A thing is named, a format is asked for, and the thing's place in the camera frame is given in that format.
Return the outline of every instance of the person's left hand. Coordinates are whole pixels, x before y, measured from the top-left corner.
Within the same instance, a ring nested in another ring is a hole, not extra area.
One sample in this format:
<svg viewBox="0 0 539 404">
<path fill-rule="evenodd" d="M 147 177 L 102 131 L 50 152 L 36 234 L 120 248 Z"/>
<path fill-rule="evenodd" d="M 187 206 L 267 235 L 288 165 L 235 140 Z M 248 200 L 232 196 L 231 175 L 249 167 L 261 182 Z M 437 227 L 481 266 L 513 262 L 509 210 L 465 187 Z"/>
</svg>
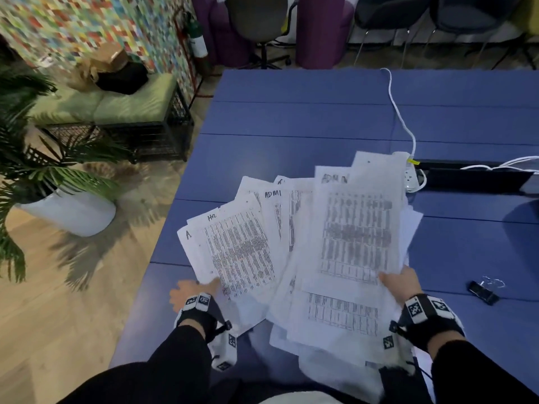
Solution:
<svg viewBox="0 0 539 404">
<path fill-rule="evenodd" d="M 201 284 L 199 281 L 178 281 L 179 289 L 172 289 L 170 291 L 170 304 L 174 312 L 178 313 L 181 308 L 185 306 L 185 302 L 188 298 L 198 295 L 201 292 L 209 293 L 212 297 L 215 298 L 221 281 L 219 278 L 215 278 L 210 283 Z"/>
</svg>

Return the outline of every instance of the stack of papers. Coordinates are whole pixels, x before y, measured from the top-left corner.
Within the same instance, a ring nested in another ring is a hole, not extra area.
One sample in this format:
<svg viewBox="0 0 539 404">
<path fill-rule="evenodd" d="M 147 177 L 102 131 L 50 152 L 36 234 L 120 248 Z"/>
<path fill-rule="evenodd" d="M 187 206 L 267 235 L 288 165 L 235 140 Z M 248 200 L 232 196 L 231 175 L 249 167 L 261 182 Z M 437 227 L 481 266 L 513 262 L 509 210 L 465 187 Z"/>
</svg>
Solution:
<svg viewBox="0 0 539 404">
<path fill-rule="evenodd" d="M 379 368 L 414 371 L 412 346 L 389 332 L 401 309 L 378 280 L 401 271 L 422 217 L 406 200 L 407 158 L 357 152 L 314 178 L 245 176 L 232 202 L 178 231 L 197 279 L 220 277 L 238 336 L 271 321 L 270 344 L 303 373 L 368 402 L 383 392 Z"/>
</svg>

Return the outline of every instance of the dark gray chair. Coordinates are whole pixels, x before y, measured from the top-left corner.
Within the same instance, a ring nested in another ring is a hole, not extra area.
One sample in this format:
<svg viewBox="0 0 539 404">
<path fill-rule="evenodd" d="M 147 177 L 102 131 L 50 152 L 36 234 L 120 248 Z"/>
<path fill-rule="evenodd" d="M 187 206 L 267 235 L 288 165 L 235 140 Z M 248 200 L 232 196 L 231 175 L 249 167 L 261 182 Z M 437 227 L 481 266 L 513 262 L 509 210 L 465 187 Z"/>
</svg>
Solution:
<svg viewBox="0 0 539 404">
<path fill-rule="evenodd" d="M 475 58 L 474 67 L 490 36 L 509 18 L 521 0 L 432 0 L 430 14 L 435 29 L 428 36 L 422 56 L 436 31 L 459 35 L 488 34 Z"/>
<path fill-rule="evenodd" d="M 290 55 L 282 55 L 271 60 L 267 59 L 266 44 L 275 38 L 290 32 L 292 10 L 297 6 L 297 0 L 288 9 L 288 0 L 226 0 L 230 22 L 233 28 L 243 38 L 262 45 L 261 57 L 253 57 L 255 62 L 244 67 L 253 69 L 280 69 L 274 62 L 285 61 L 290 65 Z M 288 27 L 285 32 L 282 26 L 288 13 Z"/>
<path fill-rule="evenodd" d="M 406 29 L 406 41 L 404 42 L 401 62 L 402 68 L 406 56 L 410 27 L 427 11 L 430 2 L 431 0 L 359 0 L 356 5 L 354 19 L 356 25 L 365 30 L 365 35 L 361 41 L 354 65 L 360 56 L 363 43 L 370 30 L 393 29 L 394 39 L 398 29 Z"/>
</svg>

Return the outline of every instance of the black bag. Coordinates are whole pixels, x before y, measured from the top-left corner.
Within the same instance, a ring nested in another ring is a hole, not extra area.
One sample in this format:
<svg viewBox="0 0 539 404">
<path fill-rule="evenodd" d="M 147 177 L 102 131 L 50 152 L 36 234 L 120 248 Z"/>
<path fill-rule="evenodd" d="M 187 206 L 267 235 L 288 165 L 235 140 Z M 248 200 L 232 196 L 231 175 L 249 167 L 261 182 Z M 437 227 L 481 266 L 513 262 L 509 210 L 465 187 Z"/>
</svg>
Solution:
<svg viewBox="0 0 539 404">
<path fill-rule="evenodd" d="M 95 83 L 100 89 L 132 95 L 148 81 L 148 70 L 139 62 L 128 62 L 118 72 L 100 72 Z"/>
</svg>

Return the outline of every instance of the bench cushion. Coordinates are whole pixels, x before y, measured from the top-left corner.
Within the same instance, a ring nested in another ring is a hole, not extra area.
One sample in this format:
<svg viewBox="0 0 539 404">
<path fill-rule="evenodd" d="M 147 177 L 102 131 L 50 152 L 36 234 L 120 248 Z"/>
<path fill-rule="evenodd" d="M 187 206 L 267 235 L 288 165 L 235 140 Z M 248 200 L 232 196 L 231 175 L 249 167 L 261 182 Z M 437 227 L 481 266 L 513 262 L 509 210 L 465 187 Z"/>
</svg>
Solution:
<svg viewBox="0 0 539 404">
<path fill-rule="evenodd" d="M 176 85 L 172 74 L 151 74 L 132 95 L 107 92 L 94 113 L 94 122 L 109 125 L 163 121 Z"/>
<path fill-rule="evenodd" d="M 29 112 L 30 120 L 37 126 L 91 123 L 99 102 L 101 90 L 79 92 L 64 85 L 57 85 L 55 94 L 40 96 Z"/>
</svg>

